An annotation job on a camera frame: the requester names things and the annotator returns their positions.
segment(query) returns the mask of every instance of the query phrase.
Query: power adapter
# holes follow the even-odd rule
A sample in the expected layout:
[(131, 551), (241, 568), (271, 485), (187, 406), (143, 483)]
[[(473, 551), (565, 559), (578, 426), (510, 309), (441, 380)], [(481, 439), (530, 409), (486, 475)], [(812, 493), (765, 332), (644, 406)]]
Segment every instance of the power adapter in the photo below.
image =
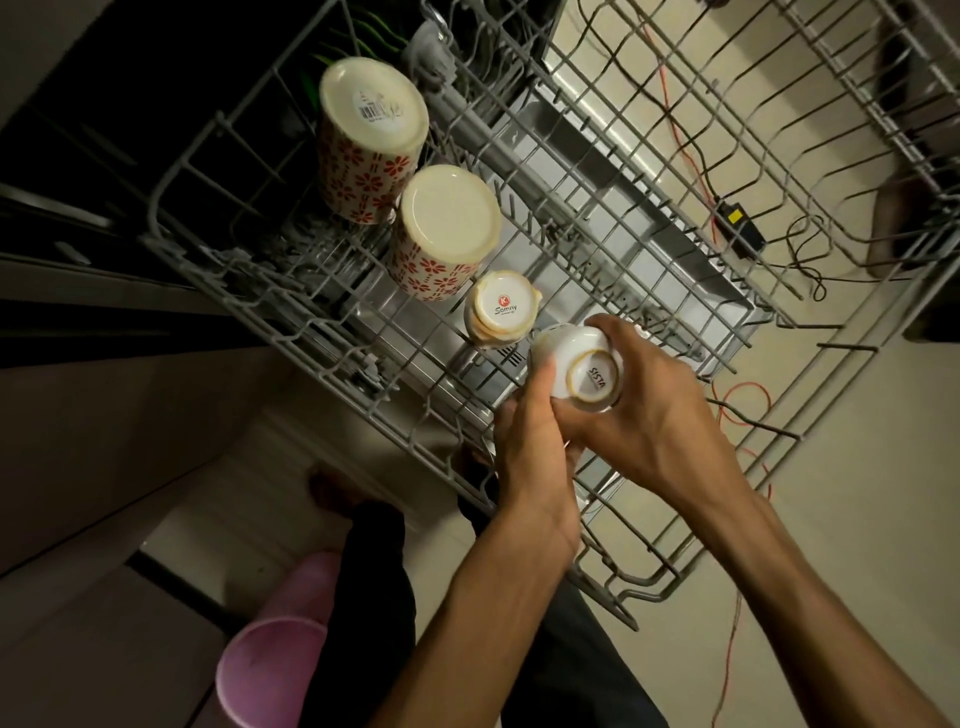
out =
[(739, 204), (717, 201), (717, 214), (714, 216), (717, 228), (733, 248), (737, 257), (756, 257), (767, 247), (767, 241), (754, 225), (747, 210)]

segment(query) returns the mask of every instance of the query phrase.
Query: leg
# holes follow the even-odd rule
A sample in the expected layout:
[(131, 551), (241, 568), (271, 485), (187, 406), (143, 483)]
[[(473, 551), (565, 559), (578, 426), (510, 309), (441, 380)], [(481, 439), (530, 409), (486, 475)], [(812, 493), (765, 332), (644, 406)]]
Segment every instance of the leg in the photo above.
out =
[[(348, 515), (353, 528), (344, 545), (326, 644), (303, 702), (300, 728), (362, 728), (387, 696), (416, 641), (417, 609), (403, 570), (403, 514), (373, 500), (331, 503), (344, 499), (343, 488), (334, 497), (325, 495), (321, 506)], [(346, 500), (351, 498), (356, 500), (355, 494), (347, 492)]]
[[(479, 487), (490, 470), (466, 455), (462, 470)], [(493, 477), (487, 493), (496, 500)], [(465, 499), (460, 510), (477, 536), (489, 519)], [(580, 591), (561, 582), (530, 646), (501, 716), (504, 728), (578, 725), (661, 728), (666, 720), (620, 658)]]

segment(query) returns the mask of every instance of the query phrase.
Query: cup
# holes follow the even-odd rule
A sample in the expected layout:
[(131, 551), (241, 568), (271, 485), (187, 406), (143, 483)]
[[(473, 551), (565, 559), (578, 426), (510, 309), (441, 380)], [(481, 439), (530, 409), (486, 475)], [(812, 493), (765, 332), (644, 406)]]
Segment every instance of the cup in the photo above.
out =
[(464, 325), (480, 349), (499, 349), (526, 336), (537, 320), (540, 291), (516, 271), (490, 271), (464, 303)]
[(613, 405), (623, 388), (623, 358), (595, 327), (556, 324), (538, 332), (530, 350), (534, 367), (553, 354), (557, 375), (551, 395), (588, 412)]
[(421, 301), (452, 296), (500, 240), (500, 207), (487, 184), (466, 169), (421, 169), (400, 196), (387, 270)]
[(430, 127), (417, 88), (391, 65), (349, 58), (320, 80), (320, 194), (351, 222), (387, 222)]

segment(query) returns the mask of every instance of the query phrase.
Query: barcode sticker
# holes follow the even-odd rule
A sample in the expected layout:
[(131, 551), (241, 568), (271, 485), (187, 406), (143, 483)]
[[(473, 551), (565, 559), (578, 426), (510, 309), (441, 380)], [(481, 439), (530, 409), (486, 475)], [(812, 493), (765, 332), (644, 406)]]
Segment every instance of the barcode sticker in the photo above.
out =
[(398, 132), (403, 128), (403, 108), (388, 101), (383, 94), (356, 91), (353, 104), (364, 121), (384, 132)]
[(367, 121), (379, 121), (387, 118), (387, 110), (377, 102), (360, 107), (360, 113)]

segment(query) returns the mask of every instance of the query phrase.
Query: hand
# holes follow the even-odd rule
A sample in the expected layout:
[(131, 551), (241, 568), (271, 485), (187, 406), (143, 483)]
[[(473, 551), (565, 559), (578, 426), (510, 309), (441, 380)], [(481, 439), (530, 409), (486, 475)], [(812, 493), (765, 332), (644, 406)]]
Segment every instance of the hand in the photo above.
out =
[(587, 324), (603, 330), (623, 357), (623, 391), (600, 413), (553, 400), (564, 437), (590, 448), (681, 515), (722, 501), (730, 489), (750, 492), (693, 371), (645, 341), (627, 321), (601, 314)]
[(584, 448), (572, 444), (564, 448), (550, 406), (555, 374), (551, 357), (500, 405), (493, 419), (493, 439), (500, 508), (545, 515), (570, 546), (572, 561), (580, 548), (580, 509), (573, 492), (573, 473)]

